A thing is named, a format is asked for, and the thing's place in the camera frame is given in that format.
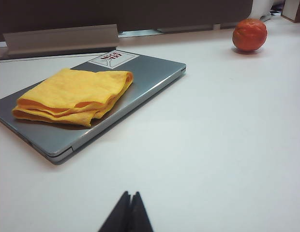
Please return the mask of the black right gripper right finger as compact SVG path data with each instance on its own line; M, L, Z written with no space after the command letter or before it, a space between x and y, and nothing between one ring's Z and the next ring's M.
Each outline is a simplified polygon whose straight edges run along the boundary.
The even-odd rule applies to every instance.
M132 197L129 207L128 232L154 232L140 193Z

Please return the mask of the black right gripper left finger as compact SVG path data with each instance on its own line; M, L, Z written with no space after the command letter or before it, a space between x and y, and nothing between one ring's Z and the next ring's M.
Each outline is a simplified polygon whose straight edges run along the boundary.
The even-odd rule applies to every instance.
M107 219L100 227L99 232L125 232L130 208L130 194L125 191Z

